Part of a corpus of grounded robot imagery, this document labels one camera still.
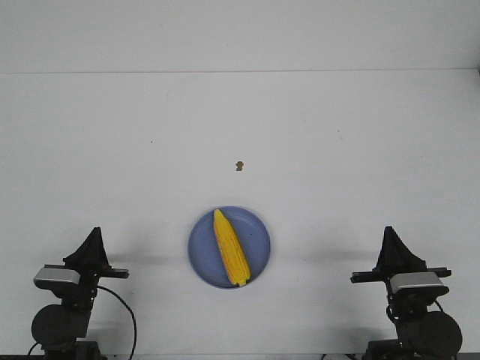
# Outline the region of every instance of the white wall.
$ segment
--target white wall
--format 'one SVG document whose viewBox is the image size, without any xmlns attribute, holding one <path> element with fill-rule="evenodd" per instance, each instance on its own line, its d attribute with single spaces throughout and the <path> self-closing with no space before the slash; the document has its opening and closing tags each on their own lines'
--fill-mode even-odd
<svg viewBox="0 0 480 360">
<path fill-rule="evenodd" d="M 478 351 L 480 82 L 475 70 L 1 76 L 1 347 L 21 353 L 54 302 L 32 277 L 103 229 L 102 280 L 135 310 L 138 353 L 334 353 L 393 335 L 371 269 L 391 224 L 429 266 Z M 245 162 L 235 171 L 235 162 Z M 253 209 L 272 255 L 239 291 L 186 254 L 212 206 Z M 90 335 L 127 353 L 131 324 L 100 295 Z"/>
<path fill-rule="evenodd" d="M 480 80 L 438 70 L 480 65 L 479 16 L 480 1 L 1 2 L 0 353 L 28 349 L 56 301 L 32 278 L 94 226 L 130 269 L 101 283 L 135 310 L 139 354 L 362 352 L 395 336 L 383 285 L 349 281 L 385 225 L 453 270 L 441 302 L 479 351 Z M 191 227 L 221 205 L 271 233 L 270 263 L 239 291 L 187 260 Z M 100 294 L 89 337 L 125 354 L 131 335 Z"/>
</svg>

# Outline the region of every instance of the blue plate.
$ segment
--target blue plate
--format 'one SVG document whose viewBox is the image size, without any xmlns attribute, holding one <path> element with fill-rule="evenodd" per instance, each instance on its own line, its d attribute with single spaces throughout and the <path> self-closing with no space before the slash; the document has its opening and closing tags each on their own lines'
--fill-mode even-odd
<svg viewBox="0 0 480 360">
<path fill-rule="evenodd" d="M 219 208 L 230 221 L 250 265 L 249 284 L 263 271 L 270 257 L 270 236 L 262 221 L 244 208 Z M 230 283 L 213 230 L 213 210 L 195 224 L 188 240 L 188 257 L 195 272 L 207 283 L 223 289 L 239 287 Z"/>
</svg>

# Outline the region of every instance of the corn on the cob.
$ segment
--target corn on the cob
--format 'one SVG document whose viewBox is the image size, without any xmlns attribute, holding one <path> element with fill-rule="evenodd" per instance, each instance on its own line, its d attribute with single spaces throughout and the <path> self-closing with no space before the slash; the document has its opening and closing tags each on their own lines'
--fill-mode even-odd
<svg viewBox="0 0 480 360">
<path fill-rule="evenodd" d="M 244 286 L 251 276 L 250 266 L 232 224 L 219 209 L 213 213 L 213 227 L 230 283 Z"/>
</svg>

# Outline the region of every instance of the white surface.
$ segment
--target white surface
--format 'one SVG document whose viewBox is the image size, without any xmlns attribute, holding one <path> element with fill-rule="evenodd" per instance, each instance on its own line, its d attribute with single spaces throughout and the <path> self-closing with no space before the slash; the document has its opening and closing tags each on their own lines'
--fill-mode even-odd
<svg viewBox="0 0 480 360">
<path fill-rule="evenodd" d="M 477 68 L 479 0 L 0 2 L 0 72 Z"/>
<path fill-rule="evenodd" d="M 134 309 L 139 354 L 346 353 L 394 335 L 371 269 L 392 225 L 429 266 L 478 351 L 480 82 L 476 70 L 0 76 L 3 353 L 32 342 L 52 294 L 32 278 L 101 226 L 105 279 Z M 244 161 L 244 171 L 235 163 Z M 255 211 L 271 260 L 240 290 L 186 253 L 215 206 Z M 128 353 L 128 313 L 101 293 L 91 338 Z"/>
</svg>

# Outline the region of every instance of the yellow corn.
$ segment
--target yellow corn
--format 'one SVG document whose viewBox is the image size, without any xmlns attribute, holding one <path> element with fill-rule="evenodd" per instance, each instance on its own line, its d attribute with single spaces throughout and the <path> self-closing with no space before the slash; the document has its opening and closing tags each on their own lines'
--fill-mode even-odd
<svg viewBox="0 0 480 360">
<path fill-rule="evenodd" d="M 213 212 L 213 228 L 230 283 L 243 287 L 250 279 L 250 266 L 232 224 L 218 209 Z"/>
</svg>

